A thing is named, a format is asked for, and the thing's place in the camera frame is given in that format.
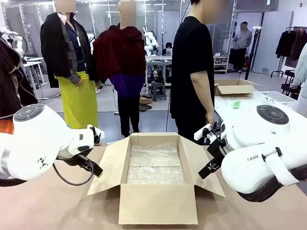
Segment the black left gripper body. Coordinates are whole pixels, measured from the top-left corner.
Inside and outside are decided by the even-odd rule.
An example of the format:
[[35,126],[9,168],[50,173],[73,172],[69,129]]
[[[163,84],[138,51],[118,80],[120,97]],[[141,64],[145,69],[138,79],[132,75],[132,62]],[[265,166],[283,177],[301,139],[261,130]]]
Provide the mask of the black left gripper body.
[[88,172],[94,172],[94,163],[82,154],[77,154],[69,159],[57,156],[56,160],[63,161],[69,166],[79,166]]

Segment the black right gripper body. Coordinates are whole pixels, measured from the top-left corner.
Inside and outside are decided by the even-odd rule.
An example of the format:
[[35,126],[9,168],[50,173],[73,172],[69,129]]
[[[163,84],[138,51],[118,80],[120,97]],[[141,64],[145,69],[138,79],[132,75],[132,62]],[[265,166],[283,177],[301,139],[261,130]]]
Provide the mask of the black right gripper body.
[[224,147],[226,146],[226,140],[221,139],[216,135],[208,135],[207,139],[209,140],[209,147],[207,151],[214,157],[221,157],[221,164],[225,157]]

